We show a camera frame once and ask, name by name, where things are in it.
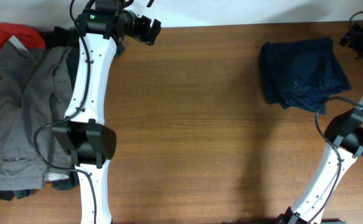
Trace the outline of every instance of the navy blue garment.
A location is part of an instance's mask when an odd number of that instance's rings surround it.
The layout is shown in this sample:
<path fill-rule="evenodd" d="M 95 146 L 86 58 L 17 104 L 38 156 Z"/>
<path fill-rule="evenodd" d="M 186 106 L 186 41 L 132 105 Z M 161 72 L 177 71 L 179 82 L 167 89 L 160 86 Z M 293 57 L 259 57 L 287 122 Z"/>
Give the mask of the navy blue garment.
<path fill-rule="evenodd" d="M 333 54 L 330 38 L 292 43 L 265 43 L 260 74 L 266 100 L 316 111 L 329 95 L 350 90 L 349 81 Z"/>

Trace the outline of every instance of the folded cloth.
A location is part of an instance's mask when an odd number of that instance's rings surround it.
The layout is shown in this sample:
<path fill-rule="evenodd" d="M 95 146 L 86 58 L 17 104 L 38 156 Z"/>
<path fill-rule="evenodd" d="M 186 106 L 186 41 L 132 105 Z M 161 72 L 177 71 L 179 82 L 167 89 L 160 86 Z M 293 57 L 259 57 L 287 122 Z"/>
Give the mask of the folded cloth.
<path fill-rule="evenodd" d="M 22 24 L 0 23 L 0 50 L 3 45 L 12 37 L 17 37 L 27 49 L 45 48 L 45 41 L 32 27 Z"/>
<path fill-rule="evenodd" d="M 0 53 L 0 191 L 42 189 L 46 180 L 68 178 L 68 171 L 48 168 L 37 157 L 33 136 L 64 117 L 72 96 L 70 50 L 25 51 L 6 42 Z M 39 134 L 38 145 L 53 165 L 72 166 L 50 129 Z"/>
<path fill-rule="evenodd" d="M 296 106 L 316 111 L 329 95 L 350 90 L 332 48 L 330 38 L 265 43 L 260 52 L 260 75 L 266 100 L 280 103 L 284 109 Z"/>

